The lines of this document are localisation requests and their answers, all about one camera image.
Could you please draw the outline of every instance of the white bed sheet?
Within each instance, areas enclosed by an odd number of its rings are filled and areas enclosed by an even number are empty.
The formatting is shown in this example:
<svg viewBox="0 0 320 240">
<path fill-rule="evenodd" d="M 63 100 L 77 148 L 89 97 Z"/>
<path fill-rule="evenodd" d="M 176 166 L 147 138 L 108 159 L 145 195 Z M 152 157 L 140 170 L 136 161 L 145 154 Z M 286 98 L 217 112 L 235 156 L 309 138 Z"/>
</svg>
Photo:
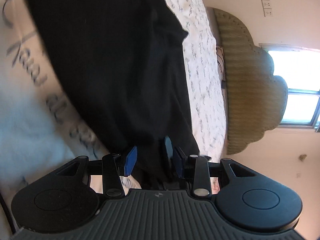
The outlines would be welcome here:
<svg viewBox="0 0 320 240">
<path fill-rule="evenodd" d="M 189 32 L 183 49 L 193 134 L 200 153 L 219 161 L 226 119 L 205 8 L 202 0 L 166 2 Z M 0 190 L 10 207 L 18 190 L 49 171 L 78 155 L 95 159 L 107 150 L 64 95 L 24 1 L 0 0 L 0 8 Z M 41 68 L 37 80 L 30 62 Z M 0 208 L 0 239 L 9 235 Z"/>
</svg>

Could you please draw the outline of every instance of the headboard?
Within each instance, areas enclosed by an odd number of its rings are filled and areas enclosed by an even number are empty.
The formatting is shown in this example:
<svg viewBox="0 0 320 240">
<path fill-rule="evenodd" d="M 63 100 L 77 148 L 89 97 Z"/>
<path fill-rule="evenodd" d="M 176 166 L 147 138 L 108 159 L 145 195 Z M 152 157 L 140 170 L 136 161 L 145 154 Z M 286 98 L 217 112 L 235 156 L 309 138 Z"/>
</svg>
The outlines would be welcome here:
<svg viewBox="0 0 320 240">
<path fill-rule="evenodd" d="M 214 9 L 224 51 L 228 95 L 228 151 L 242 152 L 264 132 L 276 128 L 284 114 L 288 87 L 274 76 L 272 57 L 254 45 L 235 16 Z"/>
</svg>

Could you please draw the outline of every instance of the wall switch plate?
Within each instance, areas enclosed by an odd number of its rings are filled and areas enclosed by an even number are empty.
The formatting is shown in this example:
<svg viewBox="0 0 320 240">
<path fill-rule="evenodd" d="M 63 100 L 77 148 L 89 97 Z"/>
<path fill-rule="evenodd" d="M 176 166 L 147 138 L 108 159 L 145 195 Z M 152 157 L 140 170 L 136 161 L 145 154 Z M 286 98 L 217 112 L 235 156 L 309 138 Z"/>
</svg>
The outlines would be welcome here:
<svg viewBox="0 0 320 240">
<path fill-rule="evenodd" d="M 272 9 L 263 9 L 265 17 L 273 17 Z"/>
<path fill-rule="evenodd" d="M 272 9 L 270 0 L 261 0 L 263 9 Z"/>
</svg>

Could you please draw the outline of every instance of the window frame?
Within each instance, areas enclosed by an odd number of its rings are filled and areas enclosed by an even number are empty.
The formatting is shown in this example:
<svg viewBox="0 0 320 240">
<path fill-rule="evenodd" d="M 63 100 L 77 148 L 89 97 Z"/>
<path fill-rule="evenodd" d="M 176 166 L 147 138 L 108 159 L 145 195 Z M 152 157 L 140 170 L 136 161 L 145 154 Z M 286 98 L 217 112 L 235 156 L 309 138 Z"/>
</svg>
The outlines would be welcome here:
<svg viewBox="0 0 320 240">
<path fill-rule="evenodd" d="M 259 43 L 259 47 L 264 49 L 265 51 L 269 50 L 277 50 L 277 51 L 301 51 L 301 50 L 311 50 L 320 53 L 318 49 L 308 49 L 304 47 L 296 47 L 285 44 L 270 44 L 270 43 Z M 296 122 L 281 122 L 278 127 L 280 128 L 298 128 L 298 129 L 315 129 L 316 132 L 320 132 L 320 125 L 317 126 L 317 121 L 320 115 L 320 90 L 312 91 L 312 90 L 300 90 L 300 89 L 290 89 L 288 88 L 289 95 L 317 95 L 319 97 L 318 103 L 313 114 L 313 117 L 310 123 L 296 123 Z"/>
</svg>

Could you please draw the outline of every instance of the bed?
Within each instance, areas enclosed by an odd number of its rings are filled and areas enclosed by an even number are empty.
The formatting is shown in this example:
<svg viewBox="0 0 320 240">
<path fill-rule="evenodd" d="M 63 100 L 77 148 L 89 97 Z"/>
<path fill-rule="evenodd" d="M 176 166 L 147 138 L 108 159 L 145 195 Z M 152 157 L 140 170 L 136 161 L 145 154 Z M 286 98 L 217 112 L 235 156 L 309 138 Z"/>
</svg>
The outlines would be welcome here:
<svg viewBox="0 0 320 240">
<path fill-rule="evenodd" d="M 33 43 L 39 44 L 38 51 L 43 48 L 40 38 L 32 29 L 26 42 L 25 36 L 19 41 L 21 36 L 13 33 L 14 28 L 10 25 L 12 19 L 27 19 L 30 15 L 23 10 L 26 8 L 23 0 L 14 0 L 14 6 L 11 6 L 12 1 L 0 0 L 0 6 L 4 9 L 0 20 L 0 32 L 4 37 L 0 42 L 0 190 L 8 206 L 22 187 L 75 156 L 85 154 L 94 159 L 107 153 L 90 128 L 81 121 L 75 109 L 68 109 L 73 120 L 65 120 L 63 124 L 58 115 L 59 110 L 51 111 L 57 103 L 59 109 L 63 108 L 63 102 L 67 100 L 59 88 L 52 84 L 51 89 L 57 96 L 48 99 L 47 95 L 44 97 L 33 87 L 29 87 L 30 76 L 27 75 L 28 72 L 26 74 L 21 55 L 17 54 L 17 47 L 20 49 L 33 40 Z M 226 117 L 218 74 L 216 42 L 210 31 L 205 7 L 202 0 L 166 2 L 182 27 L 189 32 L 183 42 L 183 53 L 193 135 L 200 153 L 210 156 L 211 161 L 218 162 L 224 144 Z M 10 11 L 14 9 L 20 10 L 18 16 Z M 42 66 L 48 61 L 45 57 L 45 53 L 42 53 L 38 58 Z M 75 122 L 72 133 L 70 127 Z M 65 125 L 68 125 L 68 129 L 64 131 Z M 86 143 L 88 140 L 85 138 L 89 138 L 91 144 Z M 3 211 L 0 210 L 0 239 L 7 239 L 9 232 Z"/>
</svg>

